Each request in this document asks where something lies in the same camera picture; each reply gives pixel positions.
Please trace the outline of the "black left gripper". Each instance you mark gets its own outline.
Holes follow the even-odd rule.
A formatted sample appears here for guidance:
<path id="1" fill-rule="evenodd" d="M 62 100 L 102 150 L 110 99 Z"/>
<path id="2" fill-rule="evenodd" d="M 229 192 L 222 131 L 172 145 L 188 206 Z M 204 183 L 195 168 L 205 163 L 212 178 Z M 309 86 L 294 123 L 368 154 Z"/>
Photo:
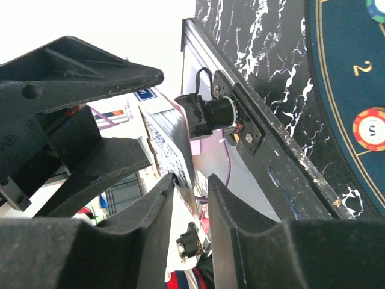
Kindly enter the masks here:
<path id="1" fill-rule="evenodd" d="M 71 174 L 36 217 L 73 217 L 150 166 L 142 143 L 101 138 L 87 102 L 159 85 L 162 70 L 64 36 L 1 65 L 1 204 L 26 210 L 58 170 Z"/>

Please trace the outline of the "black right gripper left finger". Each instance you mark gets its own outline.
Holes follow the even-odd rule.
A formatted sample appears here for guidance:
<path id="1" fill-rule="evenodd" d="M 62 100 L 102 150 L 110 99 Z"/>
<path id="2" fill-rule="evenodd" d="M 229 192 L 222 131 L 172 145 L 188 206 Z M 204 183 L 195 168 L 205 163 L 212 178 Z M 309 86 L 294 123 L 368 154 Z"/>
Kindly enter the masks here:
<path id="1" fill-rule="evenodd" d="M 96 226 L 70 218 L 1 220 L 2 288 L 162 288 L 174 175 Z"/>

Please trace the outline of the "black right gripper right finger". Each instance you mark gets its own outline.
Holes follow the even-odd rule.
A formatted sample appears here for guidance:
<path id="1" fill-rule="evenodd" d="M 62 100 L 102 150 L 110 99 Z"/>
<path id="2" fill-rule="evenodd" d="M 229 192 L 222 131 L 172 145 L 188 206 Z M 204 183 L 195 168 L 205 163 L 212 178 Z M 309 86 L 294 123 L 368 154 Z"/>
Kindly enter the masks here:
<path id="1" fill-rule="evenodd" d="M 275 222 L 208 178 L 216 288 L 383 288 L 384 222 Z"/>

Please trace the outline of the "blue playing card box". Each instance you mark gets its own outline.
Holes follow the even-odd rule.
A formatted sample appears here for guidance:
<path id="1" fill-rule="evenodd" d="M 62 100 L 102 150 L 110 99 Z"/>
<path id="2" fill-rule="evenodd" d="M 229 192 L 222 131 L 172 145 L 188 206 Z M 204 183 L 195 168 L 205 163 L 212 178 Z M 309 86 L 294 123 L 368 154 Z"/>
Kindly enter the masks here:
<path id="1" fill-rule="evenodd" d="M 180 197 L 198 215 L 194 196 L 196 175 L 189 131 L 182 107 L 156 89 L 134 92 L 146 135 L 143 145 L 159 175 L 172 173 Z"/>

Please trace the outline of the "orange poker chip stack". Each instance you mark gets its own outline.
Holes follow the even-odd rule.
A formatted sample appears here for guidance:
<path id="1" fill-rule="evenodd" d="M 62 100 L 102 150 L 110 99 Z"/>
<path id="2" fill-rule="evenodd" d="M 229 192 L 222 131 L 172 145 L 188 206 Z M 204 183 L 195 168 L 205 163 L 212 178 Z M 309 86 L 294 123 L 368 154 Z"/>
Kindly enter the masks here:
<path id="1" fill-rule="evenodd" d="M 369 151 L 384 151 L 384 108 L 372 107 L 360 112 L 352 124 L 358 144 Z"/>

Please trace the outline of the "green chips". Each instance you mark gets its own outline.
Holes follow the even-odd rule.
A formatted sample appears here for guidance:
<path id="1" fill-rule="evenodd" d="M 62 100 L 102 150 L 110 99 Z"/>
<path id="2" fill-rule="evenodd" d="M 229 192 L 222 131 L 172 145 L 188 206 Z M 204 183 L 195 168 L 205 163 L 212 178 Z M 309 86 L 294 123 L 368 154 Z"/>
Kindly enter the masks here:
<path id="1" fill-rule="evenodd" d="M 385 22 L 385 0 L 366 0 L 366 9 L 374 21 Z"/>

